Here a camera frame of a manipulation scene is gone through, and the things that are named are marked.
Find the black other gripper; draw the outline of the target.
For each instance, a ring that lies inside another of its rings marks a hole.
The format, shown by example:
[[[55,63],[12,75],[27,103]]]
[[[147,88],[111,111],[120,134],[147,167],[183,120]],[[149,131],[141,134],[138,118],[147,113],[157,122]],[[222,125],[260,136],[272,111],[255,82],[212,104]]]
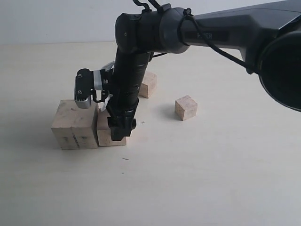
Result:
[[[136,128],[134,115],[138,94],[151,57],[151,52],[126,54],[118,50],[116,53],[113,74],[109,79],[113,97],[107,105],[112,141],[130,137]]]

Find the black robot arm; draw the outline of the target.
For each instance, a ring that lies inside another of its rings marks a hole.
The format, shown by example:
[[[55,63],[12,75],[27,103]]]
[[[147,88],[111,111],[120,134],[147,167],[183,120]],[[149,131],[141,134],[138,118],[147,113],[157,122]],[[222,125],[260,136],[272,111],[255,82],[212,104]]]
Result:
[[[117,53],[109,78],[108,125],[120,141],[136,127],[138,92],[157,53],[180,54],[190,46],[210,47],[255,73],[281,105],[301,109],[301,3],[283,0],[193,15],[151,1],[140,14],[122,13],[115,22]]]

